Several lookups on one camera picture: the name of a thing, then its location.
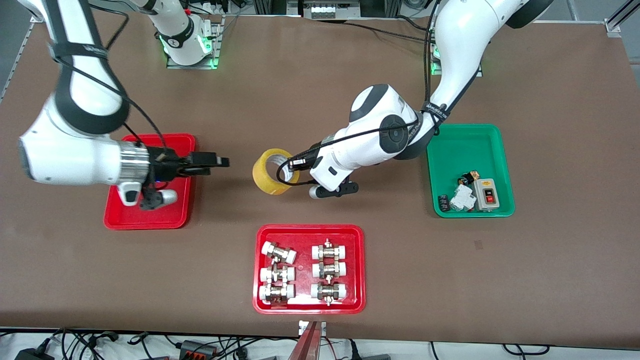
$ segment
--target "metal frame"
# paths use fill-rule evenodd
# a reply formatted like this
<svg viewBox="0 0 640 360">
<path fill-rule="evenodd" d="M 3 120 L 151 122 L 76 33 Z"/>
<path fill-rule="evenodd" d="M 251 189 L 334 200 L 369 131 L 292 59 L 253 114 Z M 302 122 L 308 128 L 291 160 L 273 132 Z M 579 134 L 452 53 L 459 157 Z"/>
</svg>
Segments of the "metal frame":
<svg viewBox="0 0 640 360">
<path fill-rule="evenodd" d="M 6 93 L 6 89 L 9 88 L 9 83 L 11 82 L 11 78 L 13 77 L 13 74 L 15 73 L 15 68 L 18 66 L 18 61 L 20 60 L 20 57 L 22 56 L 22 52 L 24 51 L 24 47 L 27 45 L 27 40 L 29 40 L 29 36 L 31 35 L 31 31 L 33 30 L 33 24 L 37 23 L 37 22 L 42 22 L 42 21 L 38 21 L 37 19 L 31 18 L 31 24 L 29 24 L 29 29 L 27 30 L 27 33 L 24 35 L 24 40 L 22 41 L 22 45 L 20 45 L 20 50 L 18 50 L 18 55 L 15 57 L 15 61 L 13 62 L 13 66 L 11 66 L 11 71 L 9 71 L 9 77 L 6 79 L 6 82 L 4 83 L 4 88 L 2 89 L 2 93 L 0 94 L 0 103 L 2 103 L 2 100 L 4 99 L 4 95 Z"/>
<path fill-rule="evenodd" d="M 629 0 L 622 4 L 608 19 L 605 25 L 608 32 L 620 32 L 620 25 L 640 8 L 640 0 Z"/>
</svg>

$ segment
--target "white plastic fitting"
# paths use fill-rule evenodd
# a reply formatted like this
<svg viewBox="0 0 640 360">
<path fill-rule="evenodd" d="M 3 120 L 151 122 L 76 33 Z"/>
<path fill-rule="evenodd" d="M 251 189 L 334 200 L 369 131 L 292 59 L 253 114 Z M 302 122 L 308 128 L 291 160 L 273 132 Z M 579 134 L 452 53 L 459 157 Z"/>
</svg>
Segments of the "white plastic fitting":
<svg viewBox="0 0 640 360">
<path fill-rule="evenodd" d="M 313 299 L 318 298 L 318 284 L 311 284 L 311 297 Z"/>
<path fill-rule="evenodd" d="M 338 262 L 338 270 L 340 276 L 347 275 L 347 264 L 344 261 Z"/>
<path fill-rule="evenodd" d="M 293 264 L 293 262 L 296 260 L 296 255 L 297 254 L 298 254 L 297 252 L 295 252 L 293 250 L 289 250 L 289 254 L 287 255 L 287 258 L 284 259 L 284 261 L 287 264 Z"/>
<path fill-rule="evenodd" d="M 267 281 L 269 278 L 269 270 L 267 268 L 260 269 L 260 281 Z"/>
<path fill-rule="evenodd" d="M 287 280 L 293 281 L 296 279 L 296 268 L 290 266 L 287 268 Z"/>
<path fill-rule="evenodd" d="M 264 244 L 262 244 L 262 250 L 260 251 L 262 255 L 266 255 L 269 252 L 270 246 L 271 246 L 270 241 L 265 241 Z"/>
<path fill-rule="evenodd" d="M 311 258 L 313 260 L 318 260 L 318 251 L 320 248 L 317 245 L 311 247 Z"/>
<path fill-rule="evenodd" d="M 344 284 L 338 284 L 338 299 L 347 297 L 347 287 Z"/>
<path fill-rule="evenodd" d="M 293 284 L 287 285 L 287 299 L 293 299 L 296 297 L 296 288 L 294 288 Z"/>
<path fill-rule="evenodd" d="M 346 249 L 344 248 L 344 245 L 340 245 L 338 246 L 338 257 L 340 260 L 344 260 L 344 257 L 346 255 Z"/>
<path fill-rule="evenodd" d="M 264 285 L 260 285 L 260 289 L 258 290 L 258 294 L 260 296 L 260 300 L 267 300 L 267 287 Z"/>
<path fill-rule="evenodd" d="M 320 277 L 320 264 L 311 264 L 311 272 L 313 273 L 314 277 Z"/>
</svg>

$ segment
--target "brown table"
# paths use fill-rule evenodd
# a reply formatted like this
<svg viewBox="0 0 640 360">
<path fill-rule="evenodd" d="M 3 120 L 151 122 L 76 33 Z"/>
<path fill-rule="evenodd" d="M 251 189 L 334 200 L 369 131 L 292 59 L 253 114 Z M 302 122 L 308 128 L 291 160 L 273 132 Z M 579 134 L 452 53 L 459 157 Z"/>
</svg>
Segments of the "brown table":
<svg viewBox="0 0 640 360">
<path fill-rule="evenodd" d="M 120 20 L 97 18 L 104 38 Z M 367 24 L 420 35 L 400 21 Z M 420 106 L 419 42 L 243 17 L 218 70 L 179 71 L 164 69 L 153 32 L 132 16 L 113 70 L 164 132 L 193 133 L 232 167 L 197 180 L 191 221 L 174 231 L 107 230 L 107 186 L 29 181 L 16 140 L 57 79 L 36 25 L 0 106 L 1 325 L 292 336 L 298 320 L 322 319 L 335 337 L 640 346 L 640 97 L 604 26 L 533 24 L 494 37 L 485 77 L 448 121 L 500 127 L 516 212 L 469 220 L 435 215 L 424 157 L 358 170 L 360 192 L 341 199 L 269 196 L 252 181 L 263 151 L 302 151 L 344 127 L 371 84 Z M 130 125 L 148 132 L 132 113 Z M 273 223 L 362 227 L 364 311 L 257 314 L 255 234 Z"/>
</svg>

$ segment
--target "black strap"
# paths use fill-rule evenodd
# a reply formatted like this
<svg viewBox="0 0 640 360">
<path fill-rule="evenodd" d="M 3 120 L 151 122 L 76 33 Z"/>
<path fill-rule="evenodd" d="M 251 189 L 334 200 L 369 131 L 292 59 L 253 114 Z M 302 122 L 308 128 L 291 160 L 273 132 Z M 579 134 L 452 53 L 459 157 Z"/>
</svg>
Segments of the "black strap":
<svg viewBox="0 0 640 360">
<path fill-rule="evenodd" d="M 435 128 L 433 136 L 438 136 L 440 134 L 440 124 L 447 120 L 451 113 L 429 101 L 425 101 L 420 110 L 431 115 L 431 121 L 433 121 L 433 127 Z"/>
<path fill-rule="evenodd" d="M 138 7 L 138 11 L 145 15 L 157 15 L 158 12 L 154 10 L 156 0 L 148 0 L 146 4 Z"/>
<path fill-rule="evenodd" d="M 54 59 L 64 58 L 65 56 L 92 56 L 94 58 L 106 59 L 109 51 L 102 45 L 78 44 L 77 42 L 59 42 L 49 45 L 51 57 Z"/>
<path fill-rule="evenodd" d="M 187 41 L 192 36 L 193 30 L 195 29 L 195 25 L 193 24 L 193 19 L 191 17 L 188 17 L 187 19 L 189 19 L 189 24 L 187 25 L 187 28 L 184 29 L 182 33 L 179 33 L 172 37 L 169 37 L 165 34 L 160 33 L 160 37 L 164 40 L 164 42 L 167 43 L 167 45 L 176 49 L 180 48 L 182 47 L 184 42 Z"/>
</svg>

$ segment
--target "tape roll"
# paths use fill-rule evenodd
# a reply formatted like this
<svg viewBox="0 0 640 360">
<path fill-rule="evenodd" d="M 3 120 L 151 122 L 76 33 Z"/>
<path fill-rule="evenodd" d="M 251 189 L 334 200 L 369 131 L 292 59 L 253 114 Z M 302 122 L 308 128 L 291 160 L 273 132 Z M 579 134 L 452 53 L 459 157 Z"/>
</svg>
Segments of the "tape roll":
<svg viewBox="0 0 640 360">
<path fill-rule="evenodd" d="M 291 157 L 287 151 L 282 149 L 269 149 L 262 154 L 258 161 L 253 164 L 253 182 L 262 190 L 270 195 L 280 195 L 287 191 L 291 186 L 274 180 L 267 173 L 267 163 L 276 164 L 278 166 L 287 162 Z M 288 182 L 297 183 L 300 172 L 292 172 L 287 167 L 282 169 L 284 179 Z"/>
</svg>

